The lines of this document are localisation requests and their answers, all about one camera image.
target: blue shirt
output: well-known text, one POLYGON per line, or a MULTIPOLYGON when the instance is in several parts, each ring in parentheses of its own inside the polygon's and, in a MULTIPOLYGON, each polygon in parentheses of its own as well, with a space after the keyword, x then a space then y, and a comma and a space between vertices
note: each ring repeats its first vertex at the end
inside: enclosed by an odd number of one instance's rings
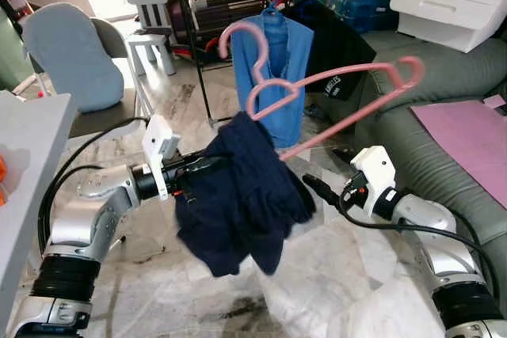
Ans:
MULTIPOLYGON (((269 60, 261 69, 265 79, 283 78, 297 82, 305 78, 314 35, 311 29, 279 13, 274 15, 263 13, 243 20, 260 27, 268 40, 269 60)), ((242 110, 245 110, 248 94, 257 84, 251 70, 258 58, 258 45, 255 37, 249 32, 237 31, 232 35, 231 47, 239 104, 242 110)), ((261 120, 273 138, 276 148, 293 146, 299 139, 304 88, 300 88, 299 91, 298 99, 261 120)), ((263 90, 257 97, 256 111, 287 95, 288 91, 279 86, 263 90)))

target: white printer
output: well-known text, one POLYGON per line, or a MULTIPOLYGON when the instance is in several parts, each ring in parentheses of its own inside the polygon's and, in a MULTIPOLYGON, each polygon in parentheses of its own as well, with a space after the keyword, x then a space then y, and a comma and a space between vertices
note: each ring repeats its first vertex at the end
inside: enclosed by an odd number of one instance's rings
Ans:
POLYGON ((507 15, 507 0, 391 0, 398 30, 468 53, 492 36, 507 15))

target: pink plastic hanger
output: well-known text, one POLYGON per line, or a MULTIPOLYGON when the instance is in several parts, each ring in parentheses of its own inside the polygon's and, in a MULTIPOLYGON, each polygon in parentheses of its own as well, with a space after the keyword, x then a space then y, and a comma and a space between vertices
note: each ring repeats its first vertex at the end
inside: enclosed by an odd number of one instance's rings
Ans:
POLYGON ((255 36, 259 47, 259 57, 252 68, 252 75, 255 78, 257 85, 252 89, 252 91, 250 91, 250 94, 246 101, 246 112, 248 113, 248 115, 250 115, 252 120, 256 121, 260 120, 265 116, 267 116, 268 114, 275 112, 277 109, 295 100, 299 96, 299 88, 309 85, 313 82, 320 81, 321 79, 333 77, 339 74, 352 73, 363 70, 385 70, 395 86, 394 91, 384 95, 383 97, 378 98, 377 100, 373 101, 370 104, 367 104, 360 110, 354 112, 350 116, 347 116, 342 121, 336 123, 334 126, 328 128, 324 132, 321 132, 320 134, 316 135, 307 142, 299 144, 298 146, 295 146, 294 148, 291 148, 290 150, 283 152, 280 155, 280 160, 282 161, 287 161, 289 158, 296 156, 303 150, 306 150, 316 144, 319 144, 321 141, 328 139, 330 136, 347 128, 348 126, 354 124, 358 120, 363 119, 365 116, 368 116, 369 114, 383 107, 385 104, 389 103, 393 99, 404 94, 407 90, 412 89, 422 80, 425 74, 424 63, 417 57, 407 56, 398 60, 398 62, 400 63, 407 63, 412 66, 413 69, 412 77, 407 82, 404 82, 402 76, 400 75, 396 67, 391 63, 364 63, 360 65, 340 67, 337 69, 324 71, 319 74, 314 74, 308 78, 302 79, 301 81, 297 81, 296 83, 286 81, 282 78, 265 79, 262 76, 261 68, 265 65, 265 63, 268 60, 269 46, 268 41, 264 36, 264 33, 255 24, 250 23, 248 21, 239 21, 229 25, 223 31, 222 36, 220 36, 219 40, 220 56, 223 59, 227 57, 227 41, 229 40, 230 35, 238 30, 244 30, 252 33, 255 36), (269 107, 256 113, 255 99, 262 90, 270 86, 282 86, 285 89, 289 90, 290 93, 285 98, 280 99, 279 101, 273 103, 269 107))

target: green leather couch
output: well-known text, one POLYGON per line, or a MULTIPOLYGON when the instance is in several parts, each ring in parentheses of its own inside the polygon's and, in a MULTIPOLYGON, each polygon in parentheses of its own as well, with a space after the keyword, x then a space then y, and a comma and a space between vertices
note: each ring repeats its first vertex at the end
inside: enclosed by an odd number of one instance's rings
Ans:
POLYGON ((33 68, 24 55, 21 39, 0 8, 0 90, 13 90, 33 73, 33 68))
MULTIPOLYGON (((409 109, 415 104, 482 99, 498 93, 502 86, 507 88, 507 39, 489 39, 464 54, 395 32, 370 32, 365 38, 377 51, 377 62, 416 55, 424 61, 427 73, 417 88, 356 124, 357 148, 385 146, 395 164, 398 184, 461 212, 472 222, 494 261, 501 285, 501 309, 507 314, 507 210, 436 144, 409 109)), ((399 68, 408 78, 409 70, 399 68)), ((320 94, 312 98, 338 121, 392 89, 384 72, 372 71, 347 101, 320 94)))

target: black cable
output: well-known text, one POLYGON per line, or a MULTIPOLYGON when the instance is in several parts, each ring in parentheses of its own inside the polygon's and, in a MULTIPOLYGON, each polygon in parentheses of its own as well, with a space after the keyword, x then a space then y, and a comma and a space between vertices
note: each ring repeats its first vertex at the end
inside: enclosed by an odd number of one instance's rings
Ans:
POLYGON ((493 296, 495 300, 498 302, 500 299, 500 287, 498 286, 498 276, 496 273, 496 270, 493 265, 493 261, 490 259, 489 255, 484 251, 484 249, 481 247, 481 245, 478 245, 474 243, 473 241, 470 241, 466 239, 465 237, 462 237, 458 234, 451 233, 446 230, 439 230, 434 229, 432 227, 427 226, 419 226, 419 225, 402 225, 402 224, 382 224, 382 223, 364 223, 361 221, 358 221, 351 217, 349 213, 347 212, 345 208, 345 195, 349 194, 352 189, 349 187, 345 187, 343 192, 340 194, 338 198, 338 205, 334 205, 337 207, 338 211, 341 215, 344 216, 345 219, 347 219, 349 222, 353 223, 356 226, 364 227, 366 229, 374 229, 374 230, 395 230, 398 232, 401 231, 420 231, 423 233, 431 233, 431 234, 438 234, 445 237, 450 237, 451 239, 455 239, 457 241, 460 241, 464 243, 465 245, 471 247, 477 253, 484 259, 486 262, 486 265, 488 267, 488 271, 490 273, 491 278, 491 287, 493 288, 493 296))
POLYGON ((46 244, 48 242, 49 235, 50 235, 50 229, 51 229, 51 227, 50 227, 50 214, 51 214, 52 202, 53 202, 53 199, 55 198, 55 194, 56 194, 56 191, 55 191, 56 185, 59 183, 60 178, 63 177, 63 175, 64 175, 65 171, 67 170, 67 168, 71 165, 71 163, 75 160, 75 158, 87 146, 89 146, 93 142, 97 141, 98 139, 100 139, 104 135, 107 135, 112 130, 115 130, 115 129, 119 128, 119 127, 123 127, 123 126, 125 126, 127 124, 130 124, 130 123, 136 121, 136 120, 142 120, 146 124, 148 124, 148 122, 149 122, 149 118, 145 118, 145 117, 142 117, 142 116, 136 116, 136 117, 132 117, 132 118, 128 118, 126 120, 123 120, 123 121, 121 121, 119 123, 115 123, 111 127, 108 127, 105 130, 103 130, 103 132, 101 132, 100 134, 95 135, 91 139, 87 140, 62 165, 62 168, 60 168, 60 170, 57 172, 57 174, 55 175, 55 178, 53 178, 52 182, 48 186, 48 189, 44 193, 44 197, 42 199, 42 202, 41 202, 40 208, 39 208, 39 217, 38 217, 38 220, 37 220, 37 235, 38 235, 38 238, 39 238, 39 249, 40 249, 41 253, 44 252, 44 249, 46 248, 46 244))
MULTIPOLYGON (((462 224, 465 225, 465 227, 468 230, 468 233, 471 235, 471 237, 474 240, 475 244, 476 245, 481 245, 481 241, 478 238, 477 232, 475 231, 475 229, 472 226, 472 224, 470 223, 470 221, 464 215, 462 215, 461 213, 459 213, 458 211, 455 211, 455 210, 452 210, 452 209, 449 209, 449 208, 448 208, 448 210, 451 212, 452 215, 454 215, 456 218, 458 218, 462 222, 462 224)), ((487 264, 486 264, 486 262, 484 261, 484 258, 481 255, 478 255, 478 261, 479 261, 479 264, 481 266, 482 273, 486 273, 485 270, 486 270, 487 264)))
POLYGON ((103 169, 103 168, 104 168, 103 166, 99 166, 99 165, 81 165, 81 166, 76 166, 75 168, 69 170, 56 183, 55 188, 53 189, 53 192, 54 192, 53 199, 55 198, 56 193, 62 187, 63 183, 67 180, 67 178, 69 178, 70 176, 72 176, 74 173, 76 173, 76 172, 78 172, 80 170, 84 170, 84 169, 96 169, 96 170, 99 170, 99 169, 103 169))

